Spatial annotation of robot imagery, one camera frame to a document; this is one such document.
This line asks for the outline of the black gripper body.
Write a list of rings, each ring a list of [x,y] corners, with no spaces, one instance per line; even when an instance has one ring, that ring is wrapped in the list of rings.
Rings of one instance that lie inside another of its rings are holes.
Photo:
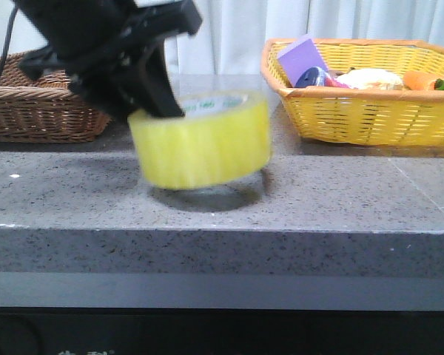
[[[145,46],[186,33],[203,22],[193,1],[139,7],[134,1],[16,1],[17,8],[46,39],[19,67],[37,80],[64,70],[138,70]]]

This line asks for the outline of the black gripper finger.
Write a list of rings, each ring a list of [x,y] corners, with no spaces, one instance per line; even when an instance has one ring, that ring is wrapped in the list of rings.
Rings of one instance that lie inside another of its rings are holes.
[[[69,89],[91,107],[118,121],[144,108],[147,77],[140,70],[68,71]]]
[[[162,41],[143,48],[138,71],[143,87],[141,107],[158,118],[183,117],[184,111],[174,96],[167,74]]]

